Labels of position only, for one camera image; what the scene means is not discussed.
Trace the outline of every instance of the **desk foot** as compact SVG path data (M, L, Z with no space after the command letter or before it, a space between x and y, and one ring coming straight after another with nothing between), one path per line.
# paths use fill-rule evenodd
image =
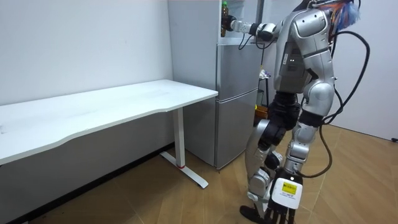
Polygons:
M173 165L175 165L180 171L184 172L184 174L187 174L193 181L195 181L201 188L205 189L209 183L205 181L203 178L201 178L198 174L196 174L194 171L189 169L187 166L184 166L182 169L179 168L176 164L176 160L173 156L171 156L167 152L162 152L160 153L161 156L163 156L165 159L170 161Z

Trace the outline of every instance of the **humanoid robot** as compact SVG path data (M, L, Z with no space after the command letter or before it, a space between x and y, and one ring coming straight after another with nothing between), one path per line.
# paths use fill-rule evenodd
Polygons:
M240 212L253 222L294 223L306 177L301 170L335 95L330 52L331 37L337 32L331 20L335 15L322 7L330 4L353 2L304 0L277 25L237 21L233 16L222 20L229 31L267 42L277 39L276 96L269 107L269 119L256 126L245 152L248 197L254 208L242 206ZM302 107L297 103L298 93L305 98ZM282 156L275 147L290 130L292 140L282 166Z

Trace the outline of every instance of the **desk top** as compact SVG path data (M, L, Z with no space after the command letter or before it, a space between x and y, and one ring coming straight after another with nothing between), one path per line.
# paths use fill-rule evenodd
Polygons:
M0 106L0 165L95 131L216 96L170 80Z

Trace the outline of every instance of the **wooden floor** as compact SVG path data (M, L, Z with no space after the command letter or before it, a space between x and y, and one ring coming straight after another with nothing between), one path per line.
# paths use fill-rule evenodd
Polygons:
M324 135L333 167L305 180L296 223L398 223L398 144L333 126ZM278 151L289 141L290 133ZM303 172L327 162L318 136ZM187 165L209 182L205 190L157 156L30 223L251 223L239 214L240 205L251 205L244 155L220 172L191 154Z

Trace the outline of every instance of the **gray refrigerator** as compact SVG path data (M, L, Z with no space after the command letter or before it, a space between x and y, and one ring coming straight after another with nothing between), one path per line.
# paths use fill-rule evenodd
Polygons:
M217 169L251 135L262 54L254 44L239 50L241 38L219 39L220 9L218 1L169 1L174 80L218 91L184 107L185 148Z

